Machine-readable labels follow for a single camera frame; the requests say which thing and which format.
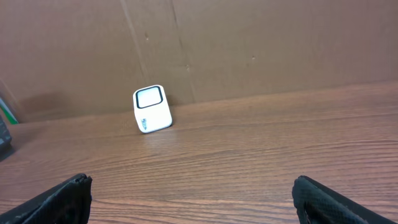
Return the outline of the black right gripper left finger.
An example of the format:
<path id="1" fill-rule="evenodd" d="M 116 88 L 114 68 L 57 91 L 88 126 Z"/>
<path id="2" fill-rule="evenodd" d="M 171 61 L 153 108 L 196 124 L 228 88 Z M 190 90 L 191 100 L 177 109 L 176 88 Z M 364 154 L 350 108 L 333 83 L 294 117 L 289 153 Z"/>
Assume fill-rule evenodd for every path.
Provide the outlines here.
<path id="1" fill-rule="evenodd" d="M 77 174 L 16 208 L 1 214 L 4 224 L 76 223 L 90 217 L 93 179 Z"/>

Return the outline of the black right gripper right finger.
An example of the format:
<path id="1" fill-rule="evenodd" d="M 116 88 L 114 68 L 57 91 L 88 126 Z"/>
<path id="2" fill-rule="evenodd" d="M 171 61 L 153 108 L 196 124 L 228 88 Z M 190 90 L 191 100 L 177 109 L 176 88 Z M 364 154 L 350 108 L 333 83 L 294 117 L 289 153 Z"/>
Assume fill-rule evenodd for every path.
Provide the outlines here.
<path id="1" fill-rule="evenodd" d="M 304 175 L 292 197 L 300 224 L 396 224 Z"/>

